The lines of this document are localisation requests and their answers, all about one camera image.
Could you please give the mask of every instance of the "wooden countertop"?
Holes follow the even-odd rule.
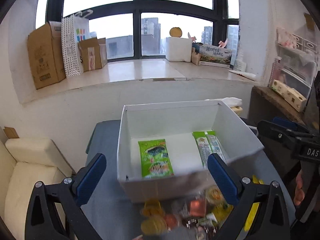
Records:
[[[252,90],[256,91],[259,95],[278,108],[290,121],[304,125],[304,122],[302,121],[303,113],[298,113],[288,102],[275,93],[271,88],[253,86]]]

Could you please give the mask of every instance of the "open white box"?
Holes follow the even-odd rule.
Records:
[[[117,178],[134,203],[176,198],[215,184],[202,166],[194,131],[216,131],[227,162],[254,154],[262,143],[222,101],[124,106],[117,151]],[[138,141],[165,139],[174,176],[145,179]]]

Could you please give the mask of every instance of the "metal bolt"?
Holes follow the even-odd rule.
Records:
[[[38,181],[36,184],[35,184],[36,187],[41,187],[42,186],[42,182],[41,181]]]
[[[70,178],[70,177],[67,177],[67,178],[65,178],[64,180],[63,180],[63,183],[64,184],[69,184],[69,183],[71,183],[72,182],[72,179]]]
[[[245,183],[245,184],[249,184],[251,182],[251,180],[247,177],[243,177],[242,178],[242,182]]]
[[[274,187],[279,187],[279,186],[280,186],[279,182],[277,182],[277,181],[273,181],[273,182],[272,182],[272,185],[273,185]]]

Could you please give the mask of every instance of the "blue rubber pad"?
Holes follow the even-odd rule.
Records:
[[[277,124],[277,125],[281,125],[287,129],[290,129],[292,131],[296,131],[297,130],[297,124],[288,120],[285,120],[283,118],[280,117],[275,117],[272,119],[272,122]]]
[[[226,202],[236,206],[239,202],[238,190],[232,179],[212,154],[208,157],[207,165]]]
[[[76,189],[75,201],[78,207],[87,204],[101,176],[103,175],[106,166],[106,157],[101,154]]]

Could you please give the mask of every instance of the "beige armchair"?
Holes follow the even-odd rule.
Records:
[[[50,139],[9,139],[0,141],[0,216],[17,240],[24,240],[30,196],[37,181],[46,185],[70,177],[71,168]],[[65,215],[56,204],[61,221]]]

